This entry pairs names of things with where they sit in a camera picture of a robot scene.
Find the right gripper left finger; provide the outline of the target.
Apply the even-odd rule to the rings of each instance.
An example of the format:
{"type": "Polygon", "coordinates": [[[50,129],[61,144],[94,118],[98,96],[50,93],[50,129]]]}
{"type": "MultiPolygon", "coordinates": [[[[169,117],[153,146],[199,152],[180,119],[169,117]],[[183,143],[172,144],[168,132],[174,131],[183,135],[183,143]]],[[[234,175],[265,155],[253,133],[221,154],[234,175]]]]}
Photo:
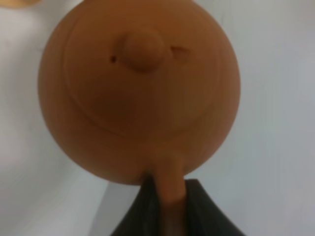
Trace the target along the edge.
{"type": "Polygon", "coordinates": [[[161,236],[161,204],[152,176],[145,178],[113,236],[161,236]]]}

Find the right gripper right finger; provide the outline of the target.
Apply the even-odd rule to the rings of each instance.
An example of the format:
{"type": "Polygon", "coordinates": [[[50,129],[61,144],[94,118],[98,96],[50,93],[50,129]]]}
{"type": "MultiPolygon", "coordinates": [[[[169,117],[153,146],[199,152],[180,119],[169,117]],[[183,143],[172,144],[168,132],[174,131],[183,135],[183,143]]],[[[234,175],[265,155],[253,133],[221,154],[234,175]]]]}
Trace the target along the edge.
{"type": "Polygon", "coordinates": [[[221,211],[197,179],[185,180],[184,235],[244,236],[221,211]]]}

